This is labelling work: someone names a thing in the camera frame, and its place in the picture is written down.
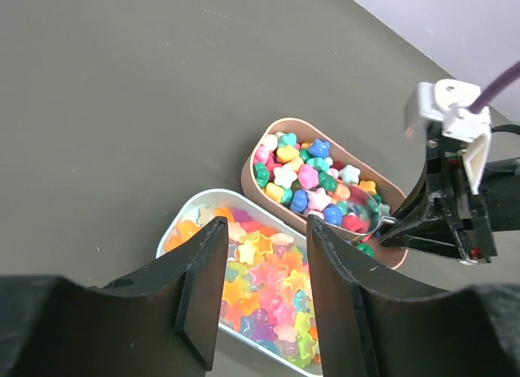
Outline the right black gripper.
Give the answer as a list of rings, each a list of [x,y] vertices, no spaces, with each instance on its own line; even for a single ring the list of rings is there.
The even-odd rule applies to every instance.
[[[519,160],[486,163],[477,194],[470,191],[460,150],[467,145],[442,136],[439,123],[426,134],[422,174],[384,226],[379,243],[461,262],[490,263],[497,255],[494,235],[519,229]]]

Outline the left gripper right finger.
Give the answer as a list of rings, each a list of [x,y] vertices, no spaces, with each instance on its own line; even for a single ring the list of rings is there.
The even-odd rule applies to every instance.
[[[519,287],[444,290],[386,267],[320,218],[306,224],[326,376],[516,376]]]

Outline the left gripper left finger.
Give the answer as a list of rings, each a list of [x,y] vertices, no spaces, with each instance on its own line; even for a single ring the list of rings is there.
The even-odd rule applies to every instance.
[[[228,221],[108,285],[1,278],[4,376],[203,376],[215,357]]]

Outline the blue tray of translucent candies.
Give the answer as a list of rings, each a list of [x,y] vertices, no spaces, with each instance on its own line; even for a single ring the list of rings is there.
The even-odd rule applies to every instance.
[[[215,216],[229,222],[219,329],[302,376],[322,375],[306,239],[239,193],[214,188],[181,207],[163,256]]]

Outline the pink tray of opaque candies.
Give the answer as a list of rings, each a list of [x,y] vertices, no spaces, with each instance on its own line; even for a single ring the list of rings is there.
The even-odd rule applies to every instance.
[[[262,134],[241,172],[245,196],[298,231],[306,228],[306,216],[323,218],[331,203],[329,192],[337,183],[351,184],[366,191],[389,214],[405,200],[404,193],[375,169],[353,156],[311,123],[283,118]],[[367,240],[376,258],[397,269],[407,250],[384,248]]]

